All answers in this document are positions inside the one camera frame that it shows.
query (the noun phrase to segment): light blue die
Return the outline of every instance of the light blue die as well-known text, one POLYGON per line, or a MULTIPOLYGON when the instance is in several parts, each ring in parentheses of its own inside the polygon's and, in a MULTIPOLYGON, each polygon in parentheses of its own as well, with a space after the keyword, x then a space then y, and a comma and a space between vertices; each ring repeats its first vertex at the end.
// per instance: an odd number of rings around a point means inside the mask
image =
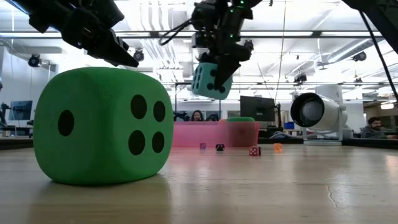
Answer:
POLYGON ((216 100, 225 100, 231 90, 232 76, 219 90, 215 90, 214 81, 216 70, 217 64, 200 63, 193 74, 192 92, 196 95, 206 96, 216 100))

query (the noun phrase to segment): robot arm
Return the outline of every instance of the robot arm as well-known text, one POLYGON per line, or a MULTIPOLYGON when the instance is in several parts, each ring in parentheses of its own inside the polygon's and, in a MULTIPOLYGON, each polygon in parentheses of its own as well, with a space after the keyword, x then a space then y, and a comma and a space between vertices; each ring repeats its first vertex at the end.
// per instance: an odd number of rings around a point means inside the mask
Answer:
POLYGON ((94 58, 137 67, 129 46, 112 27, 124 19, 113 0, 6 0, 29 15, 29 24, 44 33, 53 27, 68 44, 87 50, 94 58))
MULTIPOLYGON (((252 46, 248 42, 245 45, 237 43, 240 41, 239 32, 243 20, 253 19, 251 8, 260 2, 261 0, 215 0, 212 2, 204 0, 195 3, 192 18, 187 24, 192 24, 197 30, 192 42, 193 47, 208 49, 208 53, 204 53, 199 58, 199 62, 217 64, 215 90, 240 67, 240 62, 250 59, 252 46)), ((364 12, 398 53, 398 1, 343 0, 343 2, 353 9, 364 12)))

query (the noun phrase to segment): green foam die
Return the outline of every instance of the green foam die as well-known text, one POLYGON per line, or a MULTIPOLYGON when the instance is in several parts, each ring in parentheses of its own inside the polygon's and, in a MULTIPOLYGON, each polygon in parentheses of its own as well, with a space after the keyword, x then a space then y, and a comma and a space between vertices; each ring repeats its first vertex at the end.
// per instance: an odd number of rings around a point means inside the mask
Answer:
POLYGON ((118 68, 63 72, 35 111, 37 162, 64 184, 106 185, 156 174, 172 145, 174 119, 157 80, 118 68))

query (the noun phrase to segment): pink container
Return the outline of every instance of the pink container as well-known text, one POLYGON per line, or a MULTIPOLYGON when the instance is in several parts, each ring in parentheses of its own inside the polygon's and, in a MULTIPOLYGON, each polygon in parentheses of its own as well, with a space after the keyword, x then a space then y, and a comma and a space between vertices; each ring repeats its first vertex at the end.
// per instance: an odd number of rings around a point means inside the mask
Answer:
POLYGON ((174 122, 173 147, 207 147, 224 144, 225 147, 257 146, 258 122, 174 122))

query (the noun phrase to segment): black monitor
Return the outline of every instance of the black monitor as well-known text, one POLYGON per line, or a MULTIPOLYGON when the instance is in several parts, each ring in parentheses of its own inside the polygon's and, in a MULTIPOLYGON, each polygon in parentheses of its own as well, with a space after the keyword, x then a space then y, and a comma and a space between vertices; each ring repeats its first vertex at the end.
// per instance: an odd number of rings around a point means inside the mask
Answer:
POLYGON ((13 101, 11 102, 11 110, 8 120, 10 121, 22 121, 30 120, 30 114, 32 113, 33 101, 13 101))
POLYGON ((241 96, 241 117, 250 117, 256 121, 275 121, 274 99, 241 96))

